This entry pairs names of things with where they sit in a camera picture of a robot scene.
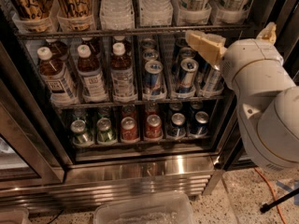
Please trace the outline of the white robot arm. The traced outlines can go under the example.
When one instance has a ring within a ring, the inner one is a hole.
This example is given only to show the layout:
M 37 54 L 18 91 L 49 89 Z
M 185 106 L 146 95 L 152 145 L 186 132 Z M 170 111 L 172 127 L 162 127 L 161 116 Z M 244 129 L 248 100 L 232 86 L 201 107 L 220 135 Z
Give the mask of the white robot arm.
M 234 91 L 244 149 L 268 172 L 299 165 L 299 87 L 275 47 L 276 29 L 270 22 L 256 37 L 237 40 L 229 47 L 220 35 L 185 33 L 188 45 L 218 69 Z

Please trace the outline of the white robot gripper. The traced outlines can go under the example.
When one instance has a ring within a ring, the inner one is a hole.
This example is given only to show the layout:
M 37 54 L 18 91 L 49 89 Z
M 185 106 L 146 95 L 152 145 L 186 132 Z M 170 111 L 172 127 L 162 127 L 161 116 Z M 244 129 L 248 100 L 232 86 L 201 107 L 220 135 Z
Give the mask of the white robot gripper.
M 269 22 L 257 39 L 238 40 L 228 49 L 221 35 L 188 30 L 185 39 L 214 69 L 219 69 L 221 63 L 224 81 L 234 92 L 284 91 L 293 87 L 294 82 L 274 46 L 276 29 L 277 25 Z

